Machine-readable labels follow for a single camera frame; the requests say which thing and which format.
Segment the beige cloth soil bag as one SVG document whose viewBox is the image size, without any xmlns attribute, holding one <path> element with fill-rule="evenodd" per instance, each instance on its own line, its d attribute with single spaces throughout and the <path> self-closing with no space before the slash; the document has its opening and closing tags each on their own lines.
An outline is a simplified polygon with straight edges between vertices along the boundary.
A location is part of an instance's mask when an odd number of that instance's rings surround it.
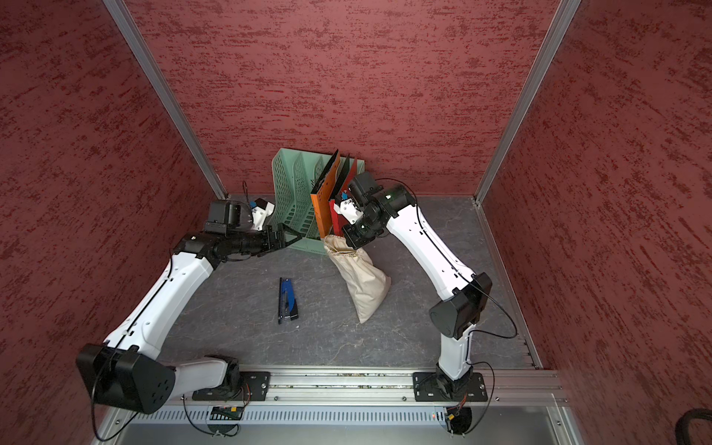
<svg viewBox="0 0 712 445">
<path fill-rule="evenodd" d="M 373 265 L 363 248 L 349 247 L 345 237 L 328 235 L 323 243 L 329 259 L 346 282 L 359 322 L 365 324 L 387 297 L 391 279 Z"/>
</svg>

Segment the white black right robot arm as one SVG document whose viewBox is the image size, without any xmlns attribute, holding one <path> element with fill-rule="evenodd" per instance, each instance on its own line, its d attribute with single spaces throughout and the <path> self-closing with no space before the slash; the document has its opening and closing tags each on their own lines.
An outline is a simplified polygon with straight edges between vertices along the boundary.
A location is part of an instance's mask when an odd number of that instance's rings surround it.
<svg viewBox="0 0 712 445">
<path fill-rule="evenodd" d="M 441 334 L 438 371 L 448 383 L 471 369 L 469 336 L 477 326 L 491 289 L 487 274 L 476 274 L 446 246 L 426 221 L 415 195 L 405 185 L 352 195 L 337 204 L 347 244 L 357 250 L 388 232 L 402 243 L 431 281 L 439 302 L 429 317 Z"/>
</svg>

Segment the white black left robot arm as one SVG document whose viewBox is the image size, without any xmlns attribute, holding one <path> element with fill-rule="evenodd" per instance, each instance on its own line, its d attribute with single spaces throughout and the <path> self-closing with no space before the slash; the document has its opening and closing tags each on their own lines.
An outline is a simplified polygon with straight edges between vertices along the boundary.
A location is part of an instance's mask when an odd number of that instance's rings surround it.
<svg viewBox="0 0 712 445">
<path fill-rule="evenodd" d="M 199 232 L 174 248 L 166 269 L 131 314 L 100 344 L 87 344 L 76 365 L 92 404 L 155 413 L 176 396 L 206 389 L 227 398 L 241 393 L 237 360 L 223 355 L 163 365 L 158 358 L 170 330 L 198 288 L 223 263 L 261 257 L 302 238 L 280 224 L 261 231 Z"/>
</svg>

